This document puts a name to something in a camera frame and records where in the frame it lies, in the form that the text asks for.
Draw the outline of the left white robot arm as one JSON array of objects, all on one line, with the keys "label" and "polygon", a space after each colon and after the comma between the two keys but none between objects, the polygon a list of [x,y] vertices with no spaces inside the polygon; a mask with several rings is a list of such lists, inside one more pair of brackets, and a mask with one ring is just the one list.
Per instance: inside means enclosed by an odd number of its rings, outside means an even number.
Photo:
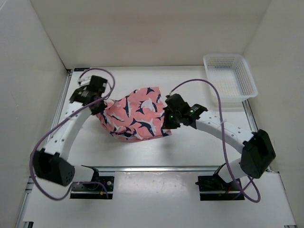
[{"label": "left white robot arm", "polygon": [[50,132],[51,138],[41,148],[34,148],[30,155],[30,174],[61,186],[72,181],[82,182],[89,190],[98,188],[100,179],[92,168],[76,168],[68,162],[76,136],[88,117],[101,113],[105,108],[103,93],[106,84],[83,85],[76,89],[68,103],[64,120]]}]

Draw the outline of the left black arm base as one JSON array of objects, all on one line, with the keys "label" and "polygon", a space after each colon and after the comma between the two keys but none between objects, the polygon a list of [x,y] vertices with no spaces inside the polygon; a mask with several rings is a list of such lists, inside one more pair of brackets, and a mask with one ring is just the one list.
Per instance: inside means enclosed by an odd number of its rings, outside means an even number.
[{"label": "left black arm base", "polygon": [[91,179],[93,183],[74,184],[70,199],[80,200],[112,200],[114,192],[114,175],[102,174],[98,169],[93,168],[94,174]]}]

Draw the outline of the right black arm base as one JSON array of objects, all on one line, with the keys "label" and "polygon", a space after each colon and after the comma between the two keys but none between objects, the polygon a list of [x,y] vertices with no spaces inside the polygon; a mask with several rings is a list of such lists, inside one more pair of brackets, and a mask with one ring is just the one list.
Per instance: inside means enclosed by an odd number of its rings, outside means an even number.
[{"label": "right black arm base", "polygon": [[199,175],[195,182],[199,187],[200,201],[230,201],[244,200],[244,195],[240,192],[240,179],[237,183],[231,181],[224,182],[218,175],[220,167],[212,175]]}]

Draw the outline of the pink shark print shorts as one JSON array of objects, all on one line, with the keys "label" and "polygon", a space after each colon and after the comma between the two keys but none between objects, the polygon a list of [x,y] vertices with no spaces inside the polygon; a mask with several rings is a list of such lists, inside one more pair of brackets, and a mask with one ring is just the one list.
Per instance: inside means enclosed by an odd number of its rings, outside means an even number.
[{"label": "pink shark print shorts", "polygon": [[136,89],[120,100],[107,100],[97,114],[102,127],[120,141],[139,142],[171,135],[162,129],[164,104],[159,87]]}]

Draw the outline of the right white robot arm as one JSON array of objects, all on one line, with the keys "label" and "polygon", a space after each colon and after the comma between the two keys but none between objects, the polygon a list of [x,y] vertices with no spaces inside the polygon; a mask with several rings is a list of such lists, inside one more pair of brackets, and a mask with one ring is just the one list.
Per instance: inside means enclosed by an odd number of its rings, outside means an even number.
[{"label": "right white robot arm", "polygon": [[226,189],[234,179],[249,176],[259,179],[276,157],[266,131],[250,132],[222,122],[207,108],[195,104],[184,109],[164,108],[163,129],[177,129],[181,125],[209,133],[220,139],[224,145],[232,146],[241,157],[225,162],[207,179],[207,184],[219,190]]}]

